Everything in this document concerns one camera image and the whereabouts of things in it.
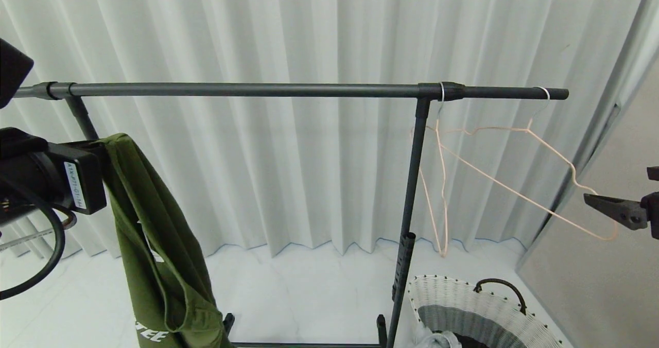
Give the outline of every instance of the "basket handle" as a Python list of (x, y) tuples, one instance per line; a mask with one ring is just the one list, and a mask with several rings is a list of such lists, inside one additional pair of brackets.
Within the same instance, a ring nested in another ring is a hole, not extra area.
[(522, 293), (515, 287), (515, 285), (507, 282), (506, 280), (501, 280), (501, 279), (482, 279), (479, 282), (476, 283), (476, 287), (474, 288), (475, 292), (481, 292), (483, 290), (482, 285), (484, 283), (500, 283), (502, 285), (508, 286), (509, 288), (513, 289), (515, 294), (517, 295), (517, 298), (519, 298), (519, 312), (522, 312), (524, 315), (527, 314), (527, 303), (524, 301), (524, 298), (522, 297)]

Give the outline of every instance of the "clothes rack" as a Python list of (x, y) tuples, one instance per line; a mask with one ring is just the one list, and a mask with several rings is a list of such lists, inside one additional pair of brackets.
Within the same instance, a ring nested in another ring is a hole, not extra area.
[[(18, 90), (15, 98), (37, 97), (41, 99), (64, 99), (75, 117), (80, 129), (89, 140), (99, 138), (94, 124), (89, 118), (82, 97), (103, 96), (179, 96), (179, 97), (375, 97), (375, 98), (411, 98), (417, 100), (415, 113), (412, 151), (403, 207), (398, 258), (394, 274), (391, 298), (393, 309), (389, 327), (386, 327), (384, 315), (376, 318), (378, 342), (373, 344), (353, 343), (241, 343), (235, 346), (271, 348), (298, 346), (301, 348), (393, 348), (403, 306), (403, 294), (407, 284), (414, 241), (416, 236), (410, 232), (414, 196), (419, 178), (419, 165), (423, 139), (428, 119), (428, 111), (433, 100), (452, 101), (463, 98), (490, 99), (567, 99), (568, 90), (561, 88), (507, 88), (507, 87), (469, 87), (459, 83), (419, 83), (419, 84), (313, 84), (313, 83), (64, 83), (45, 82)], [(235, 322), (228, 313), (224, 320), (227, 332)]]

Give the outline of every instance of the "tile floor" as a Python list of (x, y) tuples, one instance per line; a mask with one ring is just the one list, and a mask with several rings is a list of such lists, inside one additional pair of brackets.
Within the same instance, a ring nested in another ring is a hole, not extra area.
[[(442, 259), (428, 241), (419, 240), (410, 276), (509, 280), (526, 296), (529, 310), (572, 348), (515, 274), (523, 251), (516, 240), (480, 240), (471, 252), (454, 241)], [(372, 254), (352, 245), (344, 256), (331, 244), (314, 250), (289, 245), (276, 257), (266, 247), (225, 246), (207, 258), (207, 265), (218, 305), (236, 317), (233, 341), (376, 343), (377, 315), (391, 314), (396, 254), (397, 245), (386, 240), (379, 240)], [(5, 252), (0, 262), (0, 286), (6, 289), (33, 275), (45, 261)], [(499, 285), (492, 290), (514, 296)], [(137, 347), (131, 311), (122, 261), (107, 253), (78, 253), (31, 291), (0, 303), (0, 347)], [(410, 345), (412, 324), (406, 301), (397, 346)]]

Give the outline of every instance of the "laundry basket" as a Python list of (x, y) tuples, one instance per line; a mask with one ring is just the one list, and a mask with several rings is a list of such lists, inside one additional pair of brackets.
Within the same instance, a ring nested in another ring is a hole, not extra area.
[[(519, 303), (493, 292), (482, 292), (485, 283), (510, 287)], [(527, 312), (519, 290), (505, 280), (485, 279), (471, 285), (445, 276), (423, 275), (408, 283), (407, 294), (419, 322), (433, 332), (453, 332), (464, 348), (562, 346), (547, 325)]]

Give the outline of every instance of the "curtain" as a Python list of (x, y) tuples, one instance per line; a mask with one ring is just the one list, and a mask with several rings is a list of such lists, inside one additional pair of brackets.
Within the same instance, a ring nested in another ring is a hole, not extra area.
[[(569, 88), (567, 101), (447, 102), (442, 128), (524, 126), (571, 160), (605, 116), (641, 0), (2, 0), (0, 36), (35, 59), (40, 81), (419, 83)], [(289, 243), (339, 252), (398, 240), (414, 100), (87, 97), (99, 135), (131, 135), (162, 175), (205, 254)], [(438, 103), (431, 109), (435, 125)], [(15, 99), (0, 112), (51, 142), (82, 140), (64, 101)], [(438, 150), (422, 168), (440, 213)], [(506, 132), (447, 135), (454, 151), (550, 206), (567, 167)], [(450, 236), (530, 245), (546, 215), (447, 156)], [(38, 214), (3, 229), (48, 228)], [(433, 239), (421, 186), (412, 230)], [(109, 208), (79, 215), (67, 252), (118, 256)], [(16, 253), (46, 254), (50, 238)]]

